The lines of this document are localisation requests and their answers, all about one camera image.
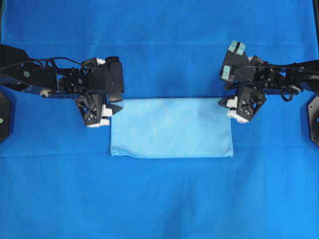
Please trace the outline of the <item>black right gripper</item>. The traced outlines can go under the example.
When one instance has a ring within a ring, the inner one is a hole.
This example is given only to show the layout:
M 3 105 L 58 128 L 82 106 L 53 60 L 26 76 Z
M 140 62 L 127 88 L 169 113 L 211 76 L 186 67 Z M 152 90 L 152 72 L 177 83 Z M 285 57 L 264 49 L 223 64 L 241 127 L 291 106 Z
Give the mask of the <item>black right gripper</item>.
M 239 123 L 247 123 L 253 119 L 265 101 L 264 92 L 243 86 L 237 89 L 235 96 L 222 98 L 218 104 L 229 109 L 229 118 L 236 119 Z

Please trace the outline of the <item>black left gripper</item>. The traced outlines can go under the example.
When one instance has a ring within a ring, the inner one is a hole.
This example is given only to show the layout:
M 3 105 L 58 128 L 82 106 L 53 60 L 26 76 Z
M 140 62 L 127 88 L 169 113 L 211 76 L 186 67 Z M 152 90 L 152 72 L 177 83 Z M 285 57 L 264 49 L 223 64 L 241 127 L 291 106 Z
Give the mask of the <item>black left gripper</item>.
M 123 109 L 121 104 L 106 104 L 106 96 L 100 94 L 80 95 L 75 103 L 86 127 L 109 126 L 109 118 Z

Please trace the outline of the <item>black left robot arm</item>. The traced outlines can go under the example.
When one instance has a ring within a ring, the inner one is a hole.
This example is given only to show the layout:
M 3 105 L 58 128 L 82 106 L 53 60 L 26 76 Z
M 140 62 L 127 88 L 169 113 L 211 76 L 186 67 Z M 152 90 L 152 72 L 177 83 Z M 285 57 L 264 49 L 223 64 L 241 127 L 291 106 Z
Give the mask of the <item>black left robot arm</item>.
M 0 46 L 0 84 L 45 99 L 72 99 L 86 127 L 109 126 L 123 109 L 123 66 L 117 56 L 90 58 L 78 68 L 60 68 L 56 57 L 33 59 L 22 50 Z

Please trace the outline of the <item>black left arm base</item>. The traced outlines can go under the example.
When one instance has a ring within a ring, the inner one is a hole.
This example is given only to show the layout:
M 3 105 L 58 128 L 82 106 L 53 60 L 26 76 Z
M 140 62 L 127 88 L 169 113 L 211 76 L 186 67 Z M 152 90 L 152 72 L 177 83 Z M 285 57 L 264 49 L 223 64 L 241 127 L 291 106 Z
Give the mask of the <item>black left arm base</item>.
M 12 102 L 4 90 L 0 90 L 0 143 L 11 134 Z

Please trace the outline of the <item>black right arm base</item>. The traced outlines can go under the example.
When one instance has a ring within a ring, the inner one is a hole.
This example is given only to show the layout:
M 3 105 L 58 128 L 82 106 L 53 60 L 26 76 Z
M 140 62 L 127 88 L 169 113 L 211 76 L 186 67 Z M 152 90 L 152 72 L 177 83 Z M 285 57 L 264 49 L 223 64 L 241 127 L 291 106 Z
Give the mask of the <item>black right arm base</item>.
M 307 105 L 308 125 L 311 141 L 319 146 L 319 97 L 315 96 Z

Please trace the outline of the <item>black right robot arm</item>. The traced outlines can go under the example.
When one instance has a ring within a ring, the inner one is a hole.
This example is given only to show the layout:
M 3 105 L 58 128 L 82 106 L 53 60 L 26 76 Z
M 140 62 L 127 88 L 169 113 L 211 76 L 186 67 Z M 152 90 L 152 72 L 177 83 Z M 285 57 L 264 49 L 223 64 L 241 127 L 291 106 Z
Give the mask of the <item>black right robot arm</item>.
M 219 105 L 228 109 L 228 117 L 239 123 L 253 119 L 267 95 L 279 95 L 289 102 L 304 90 L 319 93 L 318 60 L 273 65 L 253 60 L 250 63 L 228 64 L 223 66 L 221 79 L 226 90 L 235 93 L 219 101 Z

